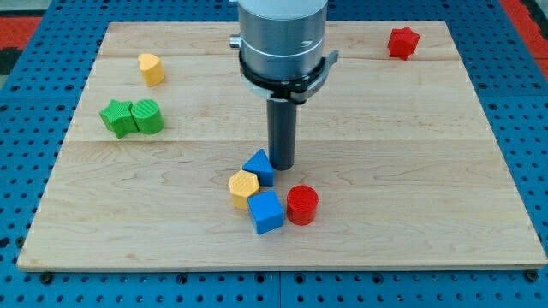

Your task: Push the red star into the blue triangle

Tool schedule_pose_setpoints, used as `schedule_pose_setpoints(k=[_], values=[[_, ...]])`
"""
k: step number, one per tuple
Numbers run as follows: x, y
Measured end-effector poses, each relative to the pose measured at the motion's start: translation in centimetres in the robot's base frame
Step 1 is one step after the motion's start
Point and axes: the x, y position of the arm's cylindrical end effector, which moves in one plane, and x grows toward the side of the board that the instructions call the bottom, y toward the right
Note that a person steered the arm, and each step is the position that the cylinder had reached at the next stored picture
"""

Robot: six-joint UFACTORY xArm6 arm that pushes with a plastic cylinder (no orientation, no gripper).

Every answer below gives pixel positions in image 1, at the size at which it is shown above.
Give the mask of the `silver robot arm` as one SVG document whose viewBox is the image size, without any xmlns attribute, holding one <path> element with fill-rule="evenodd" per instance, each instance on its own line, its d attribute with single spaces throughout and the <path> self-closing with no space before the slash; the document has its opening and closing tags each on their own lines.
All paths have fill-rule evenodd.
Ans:
<svg viewBox="0 0 548 308">
<path fill-rule="evenodd" d="M 240 55 L 270 80 L 295 80 L 323 54 L 327 0 L 239 0 Z"/>
</svg>

